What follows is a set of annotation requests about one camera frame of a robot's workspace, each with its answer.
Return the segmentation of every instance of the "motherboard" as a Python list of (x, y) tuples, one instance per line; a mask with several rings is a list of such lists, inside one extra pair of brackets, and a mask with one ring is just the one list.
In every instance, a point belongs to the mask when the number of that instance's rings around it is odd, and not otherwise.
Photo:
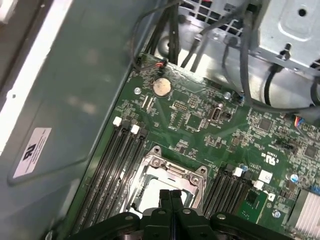
[[(142, 66), (159, 59), (142, 55)], [(65, 234), (119, 212), (157, 207), (180, 189), (206, 217), (228, 212), (275, 232), (316, 239), (319, 130), (259, 112), (236, 92), (166, 63), (132, 71), (69, 210)], [(304, 222), (305, 217), (312, 218)]]

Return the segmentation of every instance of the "green circuit board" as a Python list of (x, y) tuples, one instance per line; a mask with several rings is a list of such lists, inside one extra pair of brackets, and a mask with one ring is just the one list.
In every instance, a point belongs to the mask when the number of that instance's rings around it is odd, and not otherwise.
[[(145, 66), (157, 61), (150, 55), (141, 59)], [(169, 93), (161, 97), (154, 88), (159, 78), (170, 81)], [(216, 108), (221, 110), (218, 116), (214, 116)], [(301, 131), (309, 134), (304, 137), (292, 117), (255, 111), (227, 87), (168, 63), (162, 70), (133, 71), (128, 77), (69, 218), (85, 196), (83, 186), (94, 174), (115, 117), (130, 119), (148, 130), (143, 154), (158, 145), (165, 158), (181, 166), (191, 170), (206, 166), (207, 185), (224, 164), (248, 168), (252, 179), (264, 185), (262, 190), (252, 188), (257, 198), (254, 203), (245, 200), (238, 216), (282, 234), (287, 234), (286, 223), (299, 190), (320, 180), (319, 146), (311, 139), (319, 140), (316, 127), (302, 124)], [(298, 175), (298, 182), (290, 181), (292, 174)], [(280, 217), (274, 217), (275, 211)]]

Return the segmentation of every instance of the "cable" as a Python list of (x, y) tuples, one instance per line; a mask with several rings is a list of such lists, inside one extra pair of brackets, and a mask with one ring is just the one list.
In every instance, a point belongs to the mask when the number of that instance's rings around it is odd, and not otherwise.
[(170, 7), (170, 31), (169, 31), (169, 62), (175, 65), (178, 64), (178, 55), (179, 55), (179, 23), (178, 23), (178, 7), (176, 4)]
[(269, 75), (265, 81), (265, 85), (264, 85), (264, 90), (263, 90), (263, 94), (264, 94), (264, 102), (265, 104), (271, 106), (271, 102), (270, 102), (270, 85), (272, 80), (274, 79), (275, 75), (277, 73), (280, 73), (281, 70), (283, 69), (283, 66), (280, 66), (276, 63), (274, 63), (270, 68), (269, 68)]
[(299, 132), (304, 138), (309, 139), (309, 140), (313, 141), (313, 142), (316, 143), (316, 144), (320, 144), (320, 141), (319, 141), (319, 140), (314, 139), (314, 138), (308, 136), (308, 134), (304, 133), (304, 132), (301, 130), (300, 126), (301, 126), (301, 124), (304, 123), (304, 122), (305, 122), (305, 120), (304, 120), (302, 117), (296, 116), (296, 117), (295, 117), (295, 120), (294, 120), (294, 126), (295, 126), (295, 128), (298, 130), (298, 132)]
[(161, 34), (163, 33), (166, 23), (169, 19), (169, 13), (167, 11), (168, 9), (164, 10), (161, 17), (159, 18), (158, 24), (155, 26), (154, 31), (150, 37), (150, 40), (148, 44), (145, 47), (144, 52), (147, 54), (150, 52), (150, 54), (154, 55), (158, 42), (160, 40)]
[(176, 4), (179, 4), (179, 3), (182, 3), (182, 2), (183, 2), (183, 0), (173, 0), (172, 2), (167, 3), (166, 5), (163, 5), (163, 6), (159, 6), (159, 7), (157, 7), (157, 8), (154, 8), (154, 9), (152, 9), (152, 10), (150, 10), (150, 11), (144, 13), (144, 14), (141, 14), (141, 15), (138, 17), (137, 21), (136, 21), (135, 24), (134, 24), (133, 31), (132, 31), (132, 36), (131, 36), (131, 39), (130, 39), (130, 58), (131, 58), (133, 67), (134, 67), (137, 71), (146, 71), (146, 70), (153, 69), (153, 68), (155, 67), (154, 64), (153, 64), (153, 65), (149, 65), (149, 66), (145, 66), (145, 67), (140, 67), (140, 66), (136, 63), (136, 58), (135, 58), (135, 41), (136, 41), (136, 34), (137, 34), (138, 29), (139, 29), (139, 25), (140, 25), (141, 21), (142, 21), (145, 17), (147, 17), (147, 16), (149, 16), (149, 15), (151, 15), (151, 14), (157, 12), (157, 11), (165, 10), (165, 9), (167, 9), (167, 8), (170, 8), (170, 7), (173, 6), (173, 5), (176, 5)]
[(237, 45), (237, 39), (235, 37), (231, 37), (228, 43), (226, 44), (223, 52), (221, 68), (222, 68), (223, 76), (226, 79), (226, 81), (229, 83), (229, 85), (231, 85), (231, 88), (234, 89), (239, 96), (243, 96), (244, 93), (242, 89), (239, 89), (239, 87), (236, 86), (235, 81), (230, 77), (227, 70), (227, 66), (226, 66), (226, 61), (229, 55), (229, 48), (234, 47), (236, 45)]
[[(218, 21), (216, 21), (215, 23), (205, 27), (199, 34), (201, 36), (205, 35), (206, 33), (208, 33), (209, 31), (213, 30), (213, 29), (217, 29), (222, 27), (223, 25), (229, 23), (230, 21), (232, 21), (233, 19), (236, 19), (237, 17), (239, 17), (240, 15), (242, 15), (243, 11), (244, 11), (244, 7), (246, 7), (248, 5), (248, 2), (245, 1), (245, 3), (243, 5), (241, 5), (240, 7), (238, 7), (237, 9), (235, 9), (233, 12), (231, 12), (230, 14), (223, 16), (221, 19), (219, 19)], [(185, 57), (185, 59), (183, 60), (181, 67), (185, 68), (186, 65), (188, 64), (188, 62), (190, 61), (191, 57), (193, 56), (193, 54), (196, 52), (197, 47), (199, 46), (201, 41), (201, 37), (197, 37), (193, 40), (193, 43), (191, 45), (191, 48), (189, 50), (188, 55)]]
[(245, 99), (250, 107), (261, 112), (288, 113), (288, 114), (309, 114), (310, 111), (319, 111), (319, 106), (308, 106), (299, 108), (275, 108), (266, 106), (263, 103), (252, 99), (249, 85), (249, 45), (252, 35), (253, 13), (247, 11), (243, 20), (243, 30), (240, 45), (240, 79)]
[(320, 106), (320, 96), (318, 94), (318, 85), (320, 84), (320, 78), (315, 77), (310, 88), (310, 96), (314, 105)]

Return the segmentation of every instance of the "wire bundle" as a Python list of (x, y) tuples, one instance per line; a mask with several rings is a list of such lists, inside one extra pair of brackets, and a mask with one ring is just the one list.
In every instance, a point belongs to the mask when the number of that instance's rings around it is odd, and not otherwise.
[(304, 121), (305, 120), (302, 117), (296, 116), (294, 120), (294, 126), (298, 128)]

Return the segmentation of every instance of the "label sticker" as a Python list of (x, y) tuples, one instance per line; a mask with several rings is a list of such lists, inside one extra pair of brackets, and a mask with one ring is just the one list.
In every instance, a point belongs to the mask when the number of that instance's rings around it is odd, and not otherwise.
[(13, 178), (17, 178), (34, 171), (42, 149), (44, 148), (52, 128), (37, 127), (33, 130), (28, 144), (22, 154)]
[(273, 174), (271, 172), (262, 169), (258, 179), (266, 184), (269, 184), (271, 182), (272, 175)]

